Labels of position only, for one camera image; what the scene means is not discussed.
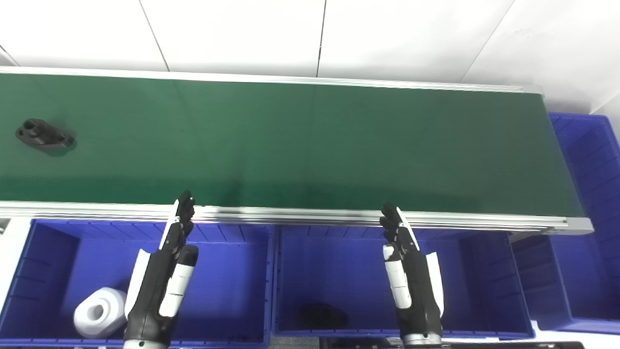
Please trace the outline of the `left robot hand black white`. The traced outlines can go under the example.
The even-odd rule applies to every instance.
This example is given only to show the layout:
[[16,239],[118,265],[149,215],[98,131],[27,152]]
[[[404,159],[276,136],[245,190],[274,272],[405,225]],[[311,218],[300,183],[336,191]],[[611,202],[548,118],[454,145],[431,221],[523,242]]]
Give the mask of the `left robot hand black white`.
[[195,199],[185,190],[173,203],[157,250],[141,249],[124,306],[124,349],[168,349],[180,306],[199,259],[187,243],[194,228]]

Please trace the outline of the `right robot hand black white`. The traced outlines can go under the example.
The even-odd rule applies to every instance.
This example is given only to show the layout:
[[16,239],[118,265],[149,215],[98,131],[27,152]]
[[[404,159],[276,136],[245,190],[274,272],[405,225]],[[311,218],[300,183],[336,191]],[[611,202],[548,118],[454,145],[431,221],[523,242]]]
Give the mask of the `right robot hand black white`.
[[420,251],[399,207],[385,202],[381,213],[386,239],[382,253],[400,338],[405,346],[440,344],[445,303],[438,256]]

